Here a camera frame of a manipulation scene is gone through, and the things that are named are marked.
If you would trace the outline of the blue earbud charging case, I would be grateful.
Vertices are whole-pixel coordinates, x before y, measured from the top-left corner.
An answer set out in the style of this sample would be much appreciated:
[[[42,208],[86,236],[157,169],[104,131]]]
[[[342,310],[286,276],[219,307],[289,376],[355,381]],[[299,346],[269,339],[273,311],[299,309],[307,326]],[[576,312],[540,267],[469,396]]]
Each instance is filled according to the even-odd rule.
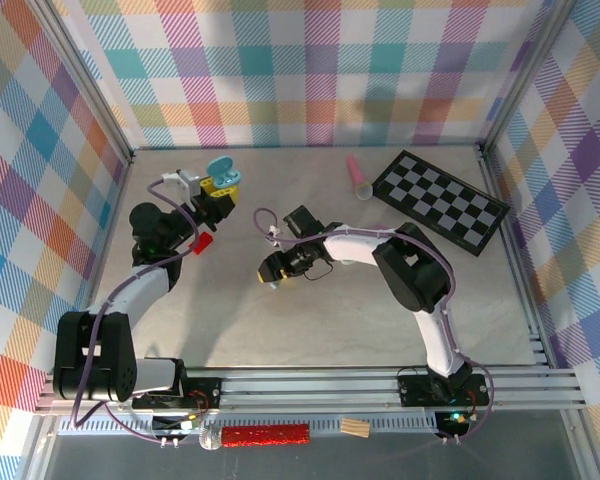
[[[231,172],[231,171],[237,171],[239,172],[237,169],[234,168],[234,162],[233,159],[229,156],[221,156],[218,157],[212,161],[210,161],[207,165],[206,168],[206,172],[207,175],[209,177],[213,178],[214,181],[214,185],[217,187],[217,189],[221,189],[221,188],[225,188],[225,187],[229,187],[232,185],[239,185],[241,180],[242,180],[242,174],[240,173],[240,178],[236,179],[235,181],[233,181],[232,179],[227,182],[227,183],[222,183],[220,180],[220,176],[224,173],[224,172]]]

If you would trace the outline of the red glitter microphone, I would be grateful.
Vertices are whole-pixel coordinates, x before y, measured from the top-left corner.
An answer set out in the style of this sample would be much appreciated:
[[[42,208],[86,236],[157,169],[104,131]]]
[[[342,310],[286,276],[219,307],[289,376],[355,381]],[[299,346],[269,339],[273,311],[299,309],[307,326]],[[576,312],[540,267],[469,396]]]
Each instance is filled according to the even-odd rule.
[[[220,448],[302,445],[310,442],[308,424],[218,426],[202,428],[200,446],[209,451]]]

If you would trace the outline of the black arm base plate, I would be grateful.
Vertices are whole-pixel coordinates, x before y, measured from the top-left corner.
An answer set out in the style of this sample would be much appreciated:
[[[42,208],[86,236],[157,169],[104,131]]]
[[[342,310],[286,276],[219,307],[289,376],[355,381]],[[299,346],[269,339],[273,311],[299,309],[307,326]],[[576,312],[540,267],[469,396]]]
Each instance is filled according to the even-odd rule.
[[[220,404],[222,380],[219,377],[181,377],[167,390],[154,390],[136,397],[134,409],[208,410]]]
[[[484,375],[472,373],[459,386],[446,379],[433,379],[415,368],[397,373],[397,390],[402,407],[483,407],[490,401]]]

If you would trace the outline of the aluminium frame post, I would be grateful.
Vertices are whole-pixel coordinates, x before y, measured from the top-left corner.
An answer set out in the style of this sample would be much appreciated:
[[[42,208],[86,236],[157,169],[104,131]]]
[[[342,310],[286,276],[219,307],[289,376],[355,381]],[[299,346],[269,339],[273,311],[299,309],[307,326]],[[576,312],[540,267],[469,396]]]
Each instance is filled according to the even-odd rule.
[[[477,145],[490,154],[555,43],[575,0],[542,0],[491,104]]]
[[[116,152],[124,158],[126,165],[131,165],[134,158],[133,148],[97,86],[68,28],[57,12],[53,0],[26,0],[26,2],[49,36],[51,44],[65,64],[65,68],[77,88],[85,95],[86,102],[94,117],[100,122],[108,140]]]

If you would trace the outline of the black grey chessboard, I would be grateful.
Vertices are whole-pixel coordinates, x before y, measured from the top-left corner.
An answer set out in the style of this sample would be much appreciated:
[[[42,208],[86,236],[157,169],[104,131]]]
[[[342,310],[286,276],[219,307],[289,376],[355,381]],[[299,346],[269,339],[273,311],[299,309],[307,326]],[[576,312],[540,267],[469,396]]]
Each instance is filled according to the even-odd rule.
[[[504,202],[406,150],[372,187],[376,198],[474,256],[509,212]]]

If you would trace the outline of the small controller board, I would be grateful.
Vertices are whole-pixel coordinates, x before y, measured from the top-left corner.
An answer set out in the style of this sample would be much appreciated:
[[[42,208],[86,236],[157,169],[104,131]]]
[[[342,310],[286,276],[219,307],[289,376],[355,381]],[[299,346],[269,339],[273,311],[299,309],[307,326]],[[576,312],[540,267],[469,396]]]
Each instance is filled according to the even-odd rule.
[[[477,420],[475,409],[467,411],[436,411],[436,435],[442,439],[461,437],[471,430],[471,425]]]
[[[154,436],[189,435],[200,428],[204,421],[202,413],[187,413],[179,416],[153,416],[151,432]]]

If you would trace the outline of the aluminium slotted base rail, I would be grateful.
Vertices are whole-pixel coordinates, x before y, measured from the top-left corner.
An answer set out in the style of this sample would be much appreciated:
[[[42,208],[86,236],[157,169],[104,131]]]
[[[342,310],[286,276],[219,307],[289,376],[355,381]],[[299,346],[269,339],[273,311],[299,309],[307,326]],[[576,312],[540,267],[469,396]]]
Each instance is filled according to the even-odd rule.
[[[494,410],[565,410],[586,405],[575,373],[546,366],[490,366],[488,394]],[[384,413],[405,408],[398,377],[422,369],[378,368],[200,368],[190,377],[221,380],[215,413]]]

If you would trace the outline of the small wooden block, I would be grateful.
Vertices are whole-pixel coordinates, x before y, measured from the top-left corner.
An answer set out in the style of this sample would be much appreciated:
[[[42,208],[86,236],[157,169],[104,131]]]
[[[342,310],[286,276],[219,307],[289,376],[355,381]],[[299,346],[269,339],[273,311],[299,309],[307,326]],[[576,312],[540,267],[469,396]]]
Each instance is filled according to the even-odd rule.
[[[340,421],[340,432],[345,435],[367,439],[371,434],[371,424],[365,420],[343,418]]]

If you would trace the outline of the aluminium side rail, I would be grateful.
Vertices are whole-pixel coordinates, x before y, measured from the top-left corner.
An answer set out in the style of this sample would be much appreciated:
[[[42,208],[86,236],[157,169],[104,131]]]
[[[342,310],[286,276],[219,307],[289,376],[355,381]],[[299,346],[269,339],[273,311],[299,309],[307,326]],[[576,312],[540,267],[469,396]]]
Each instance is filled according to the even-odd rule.
[[[125,160],[124,166],[121,170],[120,182],[116,187],[115,197],[113,198],[114,202],[112,203],[112,208],[105,224],[104,237],[102,239],[98,254],[95,258],[94,275],[87,284],[85,298],[82,303],[83,308],[88,308],[96,301],[96,295],[99,291],[99,287],[104,275],[106,261],[111,249],[113,237],[115,235],[115,229],[120,216],[120,211],[124,203],[124,197],[135,157],[135,151],[131,151],[130,156]]]
[[[487,192],[505,203],[505,198],[497,184],[490,157],[480,144],[475,146],[477,161],[483,177]],[[522,305],[524,317],[530,335],[530,342],[533,344],[533,352],[536,357],[535,363],[543,368],[553,369],[556,367],[556,358],[548,341],[544,324],[539,315],[539,310],[535,298],[531,291],[530,283],[526,277],[526,271],[522,262],[522,255],[516,241],[512,220],[514,219],[514,210],[509,208],[504,220],[499,227],[500,237],[504,244],[505,255],[513,275],[514,285],[518,299]]]

